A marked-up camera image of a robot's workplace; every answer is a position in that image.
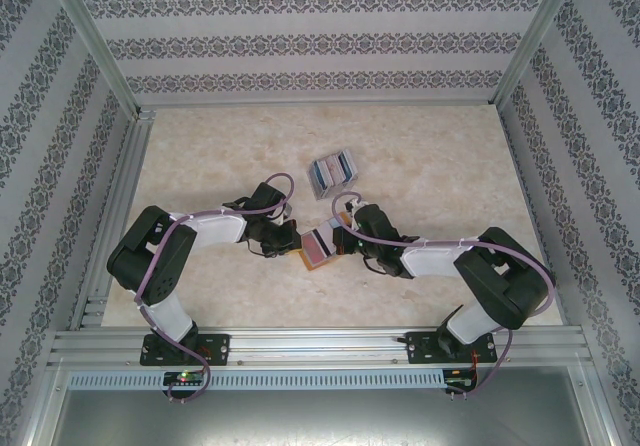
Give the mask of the orange leather card holder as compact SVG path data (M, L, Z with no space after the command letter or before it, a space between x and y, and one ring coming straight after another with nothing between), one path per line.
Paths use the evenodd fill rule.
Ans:
M324 222L320 223L317 227L315 227L315 228L313 228L313 229L311 229L311 230L309 230L309 231L312 231L312 230L316 229L316 230L318 230L318 231L319 231L319 232L324 236L324 238L325 238L326 240L330 240L330 241L333 243L333 241L332 241L332 237L333 237L333 229L334 229L334 228L337 228L337 227L341 227L340 223L336 220L336 218L335 218L335 217L331 217L330 219L328 219L328 220L326 220L326 221L324 221ZM304 255L303 255L303 253L302 253L302 249L299 251L299 255L300 255L300 257L301 257L301 259L302 259L302 261L303 261L303 263L304 263L305 267L306 267L309 271L312 271L312 270L318 269L319 267L324 266L325 264L329 263L330 261L332 261L332 260L337 256L337 255L334 253L334 254L333 254L333 255L332 255L328 260L324 261L323 263L320 263L320 264L318 264L318 265L316 265L316 266L311 266L311 265L307 262L307 260L305 259Z

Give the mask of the white card with pink flowers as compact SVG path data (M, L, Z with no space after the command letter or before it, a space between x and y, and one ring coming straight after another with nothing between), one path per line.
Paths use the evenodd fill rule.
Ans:
M324 162L327 166L327 169L330 173L332 182L334 185L341 185L344 183L346 179L346 175L342 168L341 162L337 155L329 155L324 158Z

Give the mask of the grey metal sheet tray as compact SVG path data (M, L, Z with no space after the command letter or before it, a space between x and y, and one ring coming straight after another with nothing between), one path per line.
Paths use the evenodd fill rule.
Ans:
M591 446L558 399L456 401L426 391L73 391L54 446Z

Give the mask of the aluminium frame post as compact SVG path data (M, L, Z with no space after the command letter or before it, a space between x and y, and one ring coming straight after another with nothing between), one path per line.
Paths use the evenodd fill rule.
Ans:
M578 368L576 398L591 446L623 446L596 369Z
M53 445L68 382L69 373L61 365L45 370L19 446Z
M92 18L84 0L59 0L73 22L89 53L93 56L119 104L128 117L137 117L140 106L124 75Z
M542 0L490 100L502 112L564 0Z

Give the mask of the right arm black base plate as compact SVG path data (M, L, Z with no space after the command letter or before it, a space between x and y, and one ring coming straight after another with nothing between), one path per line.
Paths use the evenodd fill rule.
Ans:
M429 331L410 331L399 341L406 346L410 364L462 364L474 361L494 364L498 359L491 333L480 336L471 344L453 341L446 345L447 337Z

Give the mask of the red card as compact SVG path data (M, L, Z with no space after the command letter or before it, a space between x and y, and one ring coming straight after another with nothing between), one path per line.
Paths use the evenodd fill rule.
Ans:
M323 263L335 253L333 243L316 229L301 236L301 245L302 253L311 266Z

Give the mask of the long aluminium mounting rail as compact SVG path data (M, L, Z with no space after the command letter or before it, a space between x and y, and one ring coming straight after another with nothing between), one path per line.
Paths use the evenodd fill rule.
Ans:
M229 369L378 369L410 368L403 328L206 328L230 336ZM134 370L146 328L105 327L54 334L46 366L73 371ZM523 327L507 341L494 335L504 367L591 364L592 352L580 327Z

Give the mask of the blue card with line print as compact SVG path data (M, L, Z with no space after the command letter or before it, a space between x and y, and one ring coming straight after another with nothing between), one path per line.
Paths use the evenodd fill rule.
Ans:
M309 168L310 181L314 185L314 187L320 192L324 193L327 191L328 186L325 182L325 178L323 176L322 170L318 165L317 161L313 161Z

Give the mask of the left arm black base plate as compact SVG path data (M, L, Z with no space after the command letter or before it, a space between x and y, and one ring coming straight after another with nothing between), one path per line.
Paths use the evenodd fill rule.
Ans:
M186 338L182 345L204 358L210 366L225 366L230 349L230 336L197 334ZM139 362L142 366L192 366L199 361L169 344L155 333L144 337Z

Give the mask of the clear acrylic card box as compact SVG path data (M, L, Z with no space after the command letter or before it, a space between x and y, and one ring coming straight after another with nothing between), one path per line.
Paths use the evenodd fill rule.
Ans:
M336 152L336 153L333 153L333 154L335 154L335 155L337 155L337 156L338 156L338 155L339 155L339 153L340 153L342 150L340 150L340 151L338 151L338 152ZM319 158L319 159L313 160L313 161L317 161L317 162L318 162L318 165L320 166L320 168L321 168L321 170L322 170L323 176L324 176L324 178L325 178L325 182L327 183L327 186L328 186L328 189L327 189L327 191L326 191L326 192L324 192L324 193L320 193L320 192L319 192L319 191L314 187L314 185L313 185L313 184L312 184L312 182L310 181L310 174L309 174L309 168L310 168L310 166L309 166L309 168L308 168L308 170L307 170L308 179L309 179L310 185L311 185L311 187L312 187L314 197L315 197L317 200L322 200L322 199L325 199L325 198L333 197L333 196L337 195L338 193L341 193L341 192L343 192L343 191L350 190L350 189L352 188L352 186L356 183L356 181L357 181L357 180L358 180L358 178L359 178L359 170L358 170L358 175L357 175L357 177L356 177L354 180L352 180L352 181L346 181L346 180L345 180L345 181L344 181L344 183L343 183L343 184L341 184L341 185L334 185L334 184L333 184L333 182L332 182L332 179L331 179L330 173L329 173L329 171L328 171L328 169L327 169L327 166L326 166L326 164L325 164L325 162L324 162L324 158L325 158L325 157L327 157L327 156L329 156L329 155L326 155L326 156L324 156L324 157L322 157L322 158Z

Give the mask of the aluminium side rail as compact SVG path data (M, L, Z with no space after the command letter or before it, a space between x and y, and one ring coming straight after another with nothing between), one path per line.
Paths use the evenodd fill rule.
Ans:
M116 164L102 219L87 263L77 303L69 323L71 331L99 327L106 310L112 276L107 260L127 229L139 176L157 111L143 108L129 127Z

